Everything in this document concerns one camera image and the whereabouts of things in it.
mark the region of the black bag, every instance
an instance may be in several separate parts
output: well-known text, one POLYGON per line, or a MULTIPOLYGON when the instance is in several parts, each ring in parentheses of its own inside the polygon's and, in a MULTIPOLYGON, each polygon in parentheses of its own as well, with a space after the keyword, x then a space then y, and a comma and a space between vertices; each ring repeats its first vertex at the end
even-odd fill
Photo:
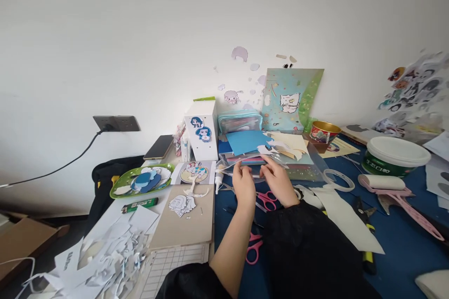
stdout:
POLYGON ((94 227, 97 221, 114 201, 109 196, 109 192, 118 178, 127 171, 142 166, 143 163, 143 156, 127 157, 109 160, 94 168, 92 171, 92 180, 95 183, 95 199, 90 207, 84 236, 89 233, 89 231, 94 227))

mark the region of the electrical outlet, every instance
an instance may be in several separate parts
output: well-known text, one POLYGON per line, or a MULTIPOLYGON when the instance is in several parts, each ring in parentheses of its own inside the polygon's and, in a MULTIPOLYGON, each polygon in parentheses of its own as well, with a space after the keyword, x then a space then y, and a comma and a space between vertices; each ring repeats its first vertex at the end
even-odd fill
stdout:
POLYGON ((112 126, 112 130, 108 132, 120 132, 114 116, 94 116, 94 120, 100 130, 103 129, 106 124, 109 124, 112 126))
POLYGON ((114 119, 120 132, 140 131, 139 124, 137 124, 134 116, 115 116, 114 119))

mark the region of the pencil case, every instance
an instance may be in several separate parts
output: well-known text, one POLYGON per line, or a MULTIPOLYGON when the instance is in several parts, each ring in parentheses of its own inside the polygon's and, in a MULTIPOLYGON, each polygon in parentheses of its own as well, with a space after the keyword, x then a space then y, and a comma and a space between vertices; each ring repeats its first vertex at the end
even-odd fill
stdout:
POLYGON ((220 134, 262 130, 262 116, 256 109, 228 111, 218 115, 220 134))

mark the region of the green tray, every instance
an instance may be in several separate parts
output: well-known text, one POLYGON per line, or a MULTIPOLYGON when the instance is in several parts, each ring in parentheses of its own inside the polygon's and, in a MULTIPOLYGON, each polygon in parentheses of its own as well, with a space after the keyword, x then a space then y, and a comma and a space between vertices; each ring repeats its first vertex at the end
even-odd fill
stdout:
POLYGON ((172 182, 172 177, 170 176, 170 178, 168 179, 168 181, 166 183, 164 183, 163 185, 160 185, 158 188, 150 190, 149 192, 146 192, 146 193, 140 193, 140 192, 137 192, 135 190, 131 190, 130 193, 127 193, 125 195, 115 195, 114 194, 114 192, 116 191, 117 188, 123 187, 123 186, 126 186, 126 185, 130 185, 132 180, 133 180, 131 177, 133 175, 139 175, 140 172, 142 171, 142 169, 146 168, 146 167, 164 167, 164 168, 167 168, 172 174, 173 174, 173 171, 174 171, 174 165, 172 165, 172 164, 159 164, 159 165, 150 165, 150 166, 145 166, 145 167, 134 168, 134 169, 124 173, 117 180, 117 182, 114 183, 114 185, 112 186, 111 191, 109 192, 109 196, 112 199, 127 199, 127 198, 131 198, 131 197, 135 197, 135 196, 151 194, 152 192, 157 192, 157 191, 160 191, 161 189, 164 189, 165 187, 167 187, 172 182))

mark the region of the hand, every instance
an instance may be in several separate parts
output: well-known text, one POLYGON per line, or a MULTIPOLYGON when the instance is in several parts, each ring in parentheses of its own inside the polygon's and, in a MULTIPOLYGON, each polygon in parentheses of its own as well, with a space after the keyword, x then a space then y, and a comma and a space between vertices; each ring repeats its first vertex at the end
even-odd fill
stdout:
POLYGON ((267 164, 261 167, 261 178, 265 178, 279 202, 284 208, 299 204, 298 196, 285 169, 266 155, 262 155, 262 158, 267 164))
POLYGON ((232 174, 232 184, 234 185, 237 201, 244 206, 256 206, 256 186, 254 185, 252 169, 250 167, 241 168, 242 162, 239 161, 234 165, 232 174))

